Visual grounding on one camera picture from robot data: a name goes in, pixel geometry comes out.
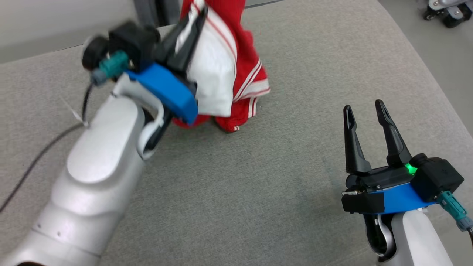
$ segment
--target red and white clothing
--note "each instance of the red and white clothing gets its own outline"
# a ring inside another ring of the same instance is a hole
[[[234,132],[256,115],[258,98],[271,89],[253,36],[240,24],[245,0],[184,0],[181,16],[195,17],[204,5],[209,12],[187,73],[198,85],[199,117],[192,126],[214,116]]]

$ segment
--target gray fabric surface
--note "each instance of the gray fabric surface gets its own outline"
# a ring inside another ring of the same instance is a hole
[[[473,210],[473,140],[388,13],[374,0],[286,0],[244,25],[272,93],[241,131],[170,127],[101,265],[368,265],[360,215],[343,212],[343,117],[351,104],[373,167],[385,165],[374,101],[383,99],[412,154],[448,159]],[[80,47],[0,65],[0,200],[41,148],[76,121],[88,81]],[[111,85],[93,94],[91,112]],[[48,153],[0,215],[0,258],[26,235],[79,132]],[[438,231],[455,227],[429,208]]]

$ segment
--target black cable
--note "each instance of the black cable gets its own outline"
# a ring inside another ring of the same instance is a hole
[[[472,241],[472,248],[473,248],[473,228],[468,229],[468,234],[470,234],[470,239]]]
[[[46,147],[44,147],[41,152],[36,156],[36,158],[33,160],[33,162],[28,166],[28,169],[26,170],[26,172],[23,174],[23,177],[20,179],[20,181],[18,182],[17,186],[13,189],[13,191],[10,193],[10,195],[8,196],[8,198],[5,200],[5,202],[2,204],[1,208],[0,208],[0,213],[2,213],[5,208],[7,207],[7,205],[10,203],[10,201],[13,199],[13,197],[15,196],[15,194],[18,192],[18,190],[20,189],[20,187],[23,185],[23,183],[25,182],[26,178],[28,178],[28,175],[31,173],[31,171],[33,170],[33,168],[35,167],[36,163],[38,163],[38,161],[41,159],[41,157],[43,157],[44,154],[46,154],[49,149],[54,145],[56,144],[58,141],[60,141],[62,138],[64,138],[65,136],[67,136],[69,133],[83,127],[87,120],[86,120],[86,114],[87,114],[87,103],[88,103],[88,99],[90,97],[90,93],[92,92],[92,88],[94,87],[94,84],[93,83],[90,83],[89,86],[87,87],[86,89],[86,93],[84,95],[84,101],[82,102],[82,123],[80,124],[75,124],[73,125],[72,127],[68,128],[67,130],[65,130],[64,132],[62,132],[61,134],[59,134],[59,136],[57,136],[55,139],[53,139],[53,141],[51,141],[48,145],[46,145]]]
[[[82,122],[87,122],[86,115],[87,115],[87,103],[88,99],[90,96],[90,93],[92,92],[92,88],[94,87],[93,83],[90,83],[89,86],[86,89],[86,93],[84,95],[84,101],[82,102]]]
[[[60,141],[62,138],[64,138],[65,136],[67,136],[69,133],[83,127],[84,124],[83,123],[79,123],[79,124],[75,124],[73,125],[72,127],[68,128],[67,130],[65,130],[64,132],[62,132],[61,134],[59,134],[59,136],[57,136],[55,139],[53,139],[53,141],[51,141],[46,147],[44,147],[41,152],[36,156],[36,158],[33,160],[33,162],[28,166],[28,169],[26,170],[26,172],[23,174],[23,177],[20,179],[20,181],[18,182],[17,186],[13,189],[13,191],[10,193],[10,195],[8,196],[8,198],[5,200],[5,202],[2,204],[1,208],[0,208],[0,213],[3,212],[3,210],[7,207],[7,205],[10,203],[10,201],[13,199],[13,197],[15,196],[15,194],[18,192],[18,190],[20,189],[20,187],[23,185],[23,183],[25,182],[26,178],[28,177],[28,175],[31,173],[31,171],[33,170],[33,168],[35,167],[36,163],[38,163],[38,161],[41,159],[41,157],[43,157],[44,154],[46,154],[48,152],[48,150],[54,145],[56,144],[58,141]]]

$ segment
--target white stripe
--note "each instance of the white stripe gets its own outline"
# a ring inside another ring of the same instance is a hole
[[[268,79],[255,81],[245,89],[245,91],[239,97],[239,100],[268,94],[270,92],[268,89]]]
[[[253,102],[254,102],[254,98],[250,98],[250,105],[248,107],[248,118],[253,117]]]
[[[209,23],[206,23],[206,24],[210,24],[210,22],[214,24],[215,28],[214,27],[212,28],[215,31],[215,35],[220,36],[222,38],[222,42],[225,43],[225,47],[227,47],[230,50],[232,57],[234,57],[236,61],[238,58],[237,44],[235,42],[235,37],[231,33],[227,24],[222,20],[222,18],[217,13],[215,13],[215,11],[213,11],[211,7],[209,7],[207,20],[209,21]]]
[[[194,0],[194,4],[200,9],[202,10],[204,5],[205,5],[205,1],[204,0]]]
[[[258,97],[254,99],[253,116],[256,115],[256,104],[258,104],[258,99],[259,99]]]
[[[237,98],[239,98],[240,94],[243,92],[243,90],[247,87],[248,84],[250,84],[250,79],[251,77],[253,76],[253,74],[256,72],[256,71],[259,71],[259,69],[261,69],[261,60],[258,60],[258,63],[256,64],[256,66],[253,68],[253,70],[251,70],[251,72],[248,74],[248,77],[246,78],[246,80],[243,82],[243,84],[241,85],[241,88],[240,90],[238,90],[238,93],[235,95],[235,97],[233,98],[233,100],[237,100]]]
[[[254,73],[254,75],[251,77],[250,79],[250,82],[248,83],[248,85],[246,86],[246,88],[243,89],[243,92],[241,93],[240,96],[238,96],[236,98],[237,101],[241,100],[243,98],[243,95],[245,94],[246,90],[248,89],[248,87],[250,86],[251,83],[253,83],[253,80],[256,79],[256,76],[258,76],[258,73],[260,72],[261,68],[263,67],[262,64],[260,64],[260,66],[258,67],[258,69],[256,70],[256,72]]]

